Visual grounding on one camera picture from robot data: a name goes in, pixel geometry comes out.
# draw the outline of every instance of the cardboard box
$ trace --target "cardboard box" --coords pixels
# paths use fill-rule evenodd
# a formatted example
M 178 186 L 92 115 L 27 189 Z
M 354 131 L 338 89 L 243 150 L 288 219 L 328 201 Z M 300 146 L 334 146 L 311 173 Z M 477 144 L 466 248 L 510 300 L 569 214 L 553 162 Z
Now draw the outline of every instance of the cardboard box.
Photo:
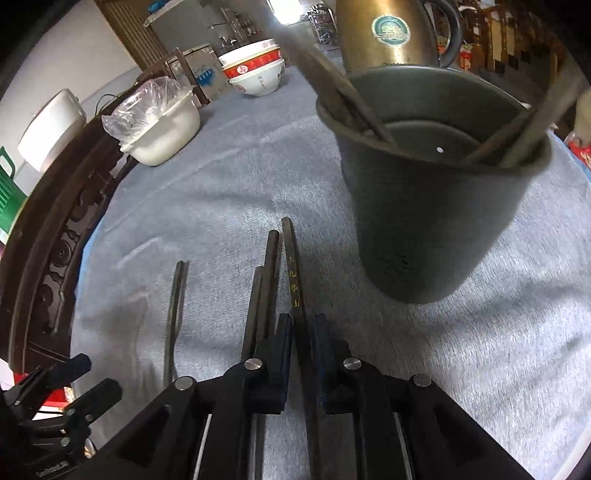
M 222 70 L 222 64 L 209 44 L 185 50 L 183 55 L 203 93 L 211 102 L 231 90 L 232 86 Z M 171 61 L 168 65 L 181 85 L 191 85 L 178 60 Z

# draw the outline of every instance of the chopstick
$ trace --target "chopstick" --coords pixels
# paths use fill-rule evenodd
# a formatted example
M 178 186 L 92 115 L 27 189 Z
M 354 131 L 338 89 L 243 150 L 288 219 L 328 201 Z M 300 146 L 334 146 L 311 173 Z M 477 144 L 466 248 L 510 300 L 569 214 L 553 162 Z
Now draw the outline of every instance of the chopstick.
M 310 326 L 306 321 L 303 292 L 300 280 L 299 254 L 296 235 L 289 217 L 281 219 L 285 261 L 291 295 L 291 318 L 294 325 L 295 351 L 300 366 L 300 380 L 304 397 L 304 419 L 306 421 L 306 439 L 310 462 L 310 475 L 313 480 L 322 478 L 320 458 L 320 436 L 318 427 L 318 409 L 316 404 L 316 375 L 311 354 Z
M 569 56 L 540 105 L 521 112 L 460 163 L 485 164 L 493 154 L 502 153 L 498 166 L 511 168 L 520 165 L 544 138 L 550 125 L 557 122 L 588 87 L 585 75 Z
M 187 269 L 185 262 L 177 262 L 174 270 L 173 288 L 170 292 L 170 302 L 168 304 L 168 318 L 166 321 L 166 338 L 164 340 L 164 387 L 168 387 L 175 380 L 176 372 L 174 370 L 174 344 L 178 336 L 178 305 L 182 299 L 182 289 L 186 282 Z
M 256 267 L 252 279 L 251 298 L 242 342 L 241 361 L 243 362 L 254 355 L 256 345 L 269 337 L 278 250 L 279 232 L 271 230 L 267 238 L 265 264 L 262 267 Z M 261 480 L 265 447 L 265 416 L 254 414 L 250 428 L 248 478 Z
M 251 14 L 254 20 L 259 25 L 265 25 L 265 29 L 277 39 L 331 116 L 358 132 L 371 130 L 392 152 L 399 153 L 400 149 L 390 132 L 347 77 L 322 53 L 305 46 L 288 27 L 269 16 L 270 11 L 263 9 L 262 4 L 258 7 L 253 5 Z

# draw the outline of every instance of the table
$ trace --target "table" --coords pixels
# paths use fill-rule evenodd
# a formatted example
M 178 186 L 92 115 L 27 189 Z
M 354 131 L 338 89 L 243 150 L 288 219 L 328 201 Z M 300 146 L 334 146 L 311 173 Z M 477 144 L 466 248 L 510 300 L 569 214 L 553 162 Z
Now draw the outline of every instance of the table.
M 76 392 L 105 377 L 124 389 L 93 440 L 103 445 L 163 388 L 178 260 L 190 262 L 178 374 L 205 380 L 239 361 L 252 273 L 288 215 L 309 314 L 325 313 L 384 374 L 429 374 L 535 478 L 559 478 L 590 432 L 591 184 L 581 168 L 553 138 L 550 168 L 461 288 L 404 305 L 363 273 L 336 141 L 314 102 L 294 69 L 266 97 L 232 92 L 201 110 L 201 131 L 174 158 L 136 167 L 115 192 L 85 249 L 72 332 L 72 355 L 93 361 Z M 277 313 L 289 305 L 281 266 Z M 326 478 L 355 478 L 351 420 L 321 416 L 320 428 Z M 294 358 L 286 411 L 267 420 L 264 478 L 306 478 L 305 459 Z

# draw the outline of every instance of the black cable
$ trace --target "black cable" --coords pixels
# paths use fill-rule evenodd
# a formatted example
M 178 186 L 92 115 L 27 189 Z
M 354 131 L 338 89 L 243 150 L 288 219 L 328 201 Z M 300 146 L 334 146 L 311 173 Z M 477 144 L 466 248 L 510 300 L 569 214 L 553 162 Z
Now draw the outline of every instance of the black cable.
M 112 97 L 112 98 L 117 98 L 117 96 L 116 96 L 116 95 L 113 95 L 112 93 L 106 93 L 106 94 L 102 95 L 102 96 L 99 98 L 99 100 L 96 102 L 96 107 L 95 107 L 95 116 L 96 116 L 96 114 L 97 114 L 97 113 L 99 113 L 99 104 L 100 104 L 100 101 L 101 101 L 103 98 L 105 98 L 105 97 L 108 97 L 108 96 L 110 96 L 110 97 Z

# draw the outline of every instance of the white wall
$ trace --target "white wall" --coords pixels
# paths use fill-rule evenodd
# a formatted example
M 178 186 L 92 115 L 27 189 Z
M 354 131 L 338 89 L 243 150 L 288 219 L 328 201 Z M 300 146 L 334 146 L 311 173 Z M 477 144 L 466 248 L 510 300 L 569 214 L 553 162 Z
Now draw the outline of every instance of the white wall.
M 84 101 L 136 67 L 92 0 L 80 0 L 37 43 L 0 102 L 0 145 L 16 167 L 17 145 L 33 116 L 63 88 Z

